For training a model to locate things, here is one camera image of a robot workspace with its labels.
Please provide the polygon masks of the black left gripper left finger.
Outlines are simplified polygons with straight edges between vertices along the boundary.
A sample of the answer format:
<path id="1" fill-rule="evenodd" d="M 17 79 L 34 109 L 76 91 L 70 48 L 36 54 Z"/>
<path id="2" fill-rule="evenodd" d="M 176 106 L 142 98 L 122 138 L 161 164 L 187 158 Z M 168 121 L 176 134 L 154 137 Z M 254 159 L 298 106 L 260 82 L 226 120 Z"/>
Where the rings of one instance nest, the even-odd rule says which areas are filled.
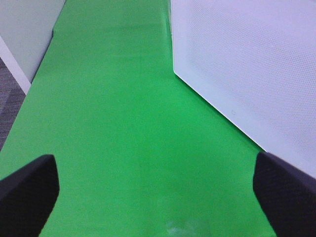
<path id="1" fill-rule="evenodd" d="M 42 155 L 0 181 L 0 235 L 38 237 L 59 195 L 54 155 Z"/>

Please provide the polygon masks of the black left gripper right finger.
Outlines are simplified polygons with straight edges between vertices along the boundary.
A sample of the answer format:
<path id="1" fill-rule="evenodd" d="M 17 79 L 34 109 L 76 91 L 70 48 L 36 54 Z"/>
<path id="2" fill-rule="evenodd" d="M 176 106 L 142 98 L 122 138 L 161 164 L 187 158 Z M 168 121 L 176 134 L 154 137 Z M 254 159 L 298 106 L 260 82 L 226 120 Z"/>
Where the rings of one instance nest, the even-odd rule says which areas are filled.
<path id="1" fill-rule="evenodd" d="M 316 180 L 279 157 L 259 152 L 253 191 L 278 237 L 316 235 Z"/>

